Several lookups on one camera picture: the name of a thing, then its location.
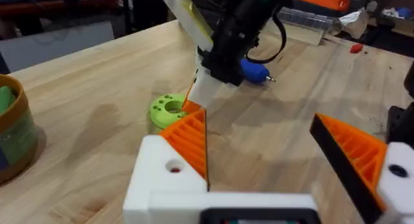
orange triangular bracket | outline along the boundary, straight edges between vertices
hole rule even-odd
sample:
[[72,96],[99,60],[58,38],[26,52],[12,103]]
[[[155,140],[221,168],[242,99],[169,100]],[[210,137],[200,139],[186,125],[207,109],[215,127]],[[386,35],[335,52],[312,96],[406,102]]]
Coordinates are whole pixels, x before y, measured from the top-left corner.
[[161,131],[160,135],[203,177],[207,178],[206,111],[198,110]]
[[376,192],[386,143],[334,118],[317,113],[310,133],[334,168],[366,223],[386,206]]

ribbed orange surface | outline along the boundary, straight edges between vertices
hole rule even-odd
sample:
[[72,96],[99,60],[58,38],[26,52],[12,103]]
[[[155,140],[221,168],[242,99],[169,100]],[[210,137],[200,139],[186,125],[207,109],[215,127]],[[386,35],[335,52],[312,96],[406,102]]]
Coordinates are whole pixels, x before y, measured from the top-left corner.
[[199,110],[170,125],[160,133],[168,143],[206,178],[206,111]]
[[385,207],[385,204],[376,194],[376,186],[380,178],[387,145],[344,122],[319,113],[317,116],[341,147],[365,185],[375,195],[378,203]]

blue handle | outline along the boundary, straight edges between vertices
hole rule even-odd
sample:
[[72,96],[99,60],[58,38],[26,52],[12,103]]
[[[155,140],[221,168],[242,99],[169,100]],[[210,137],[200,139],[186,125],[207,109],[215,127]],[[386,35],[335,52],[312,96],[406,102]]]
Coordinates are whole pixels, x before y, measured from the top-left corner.
[[254,84],[262,84],[270,75],[269,70],[264,65],[252,63],[246,59],[242,59],[240,65],[246,80]]

cable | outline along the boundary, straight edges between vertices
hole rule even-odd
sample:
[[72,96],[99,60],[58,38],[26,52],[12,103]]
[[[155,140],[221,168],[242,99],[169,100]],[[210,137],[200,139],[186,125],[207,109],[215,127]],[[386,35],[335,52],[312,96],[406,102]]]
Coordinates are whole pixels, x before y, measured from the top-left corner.
[[278,15],[274,14],[273,15],[273,22],[276,24],[276,26],[278,27],[279,31],[280,31],[280,36],[282,38],[282,44],[280,46],[279,51],[273,55],[272,57],[265,59],[265,60],[257,60],[257,59],[252,59],[251,57],[249,57],[248,52],[250,52],[251,49],[249,49],[249,51],[247,51],[246,53],[246,59],[252,63],[258,63],[258,64],[265,64],[265,63],[269,63],[272,60],[274,60],[281,51],[283,51],[283,49],[285,48],[286,45],[286,40],[287,40],[287,36],[286,36],[286,29],[285,26],[283,26],[283,23],[278,19]]

green object in container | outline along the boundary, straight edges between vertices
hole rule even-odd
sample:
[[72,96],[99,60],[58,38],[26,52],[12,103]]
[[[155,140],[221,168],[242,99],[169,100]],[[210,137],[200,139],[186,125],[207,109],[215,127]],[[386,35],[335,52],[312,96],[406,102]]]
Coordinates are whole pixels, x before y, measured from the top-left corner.
[[149,107],[149,115],[153,123],[166,129],[172,123],[185,117],[187,112],[181,111],[186,97],[182,94],[168,94],[158,97]]
[[10,105],[16,100],[11,88],[8,86],[0,87],[0,115],[3,114]]

